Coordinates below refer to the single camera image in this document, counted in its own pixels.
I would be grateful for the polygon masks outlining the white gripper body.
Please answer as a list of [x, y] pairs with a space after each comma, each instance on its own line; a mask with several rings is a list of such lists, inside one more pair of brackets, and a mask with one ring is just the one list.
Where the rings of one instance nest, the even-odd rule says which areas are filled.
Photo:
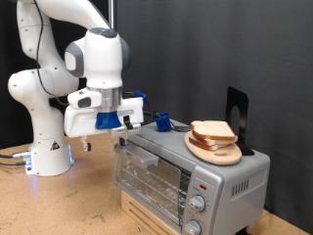
[[116, 111], [100, 113], [96, 108], [67, 107], [65, 133], [68, 137], [81, 137], [108, 132], [111, 136], [126, 136], [141, 131], [144, 121], [143, 98], [121, 101]]

